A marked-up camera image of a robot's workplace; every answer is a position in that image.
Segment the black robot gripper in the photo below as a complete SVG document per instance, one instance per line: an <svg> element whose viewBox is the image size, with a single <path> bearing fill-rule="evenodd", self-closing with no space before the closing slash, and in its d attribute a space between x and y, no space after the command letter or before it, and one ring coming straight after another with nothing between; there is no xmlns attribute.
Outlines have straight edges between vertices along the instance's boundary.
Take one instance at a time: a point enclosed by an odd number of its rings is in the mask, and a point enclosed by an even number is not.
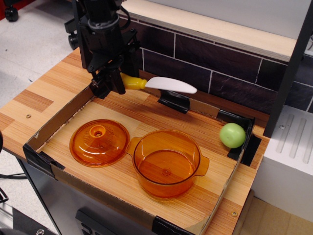
<svg viewBox="0 0 313 235"><path fill-rule="evenodd" d="M89 85L93 94L100 99L107 97L110 92L125 94L126 89L118 69L126 75L139 76L136 51L140 41L136 38L137 30L132 28L122 32L119 19L111 24L93 24L81 18L78 25L81 42L86 50L86 69L93 77Z"/></svg>

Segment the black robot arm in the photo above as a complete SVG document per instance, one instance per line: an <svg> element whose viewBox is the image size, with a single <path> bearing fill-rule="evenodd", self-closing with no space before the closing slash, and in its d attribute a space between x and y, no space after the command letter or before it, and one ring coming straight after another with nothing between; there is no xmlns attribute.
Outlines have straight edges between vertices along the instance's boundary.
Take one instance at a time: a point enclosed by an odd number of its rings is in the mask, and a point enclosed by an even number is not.
<svg viewBox="0 0 313 235"><path fill-rule="evenodd" d="M138 77L137 31L129 29L131 20L120 25L118 11L128 15L120 0L77 0L78 42L82 67L91 75L89 88L104 99L110 92L124 94L121 74Z"/></svg>

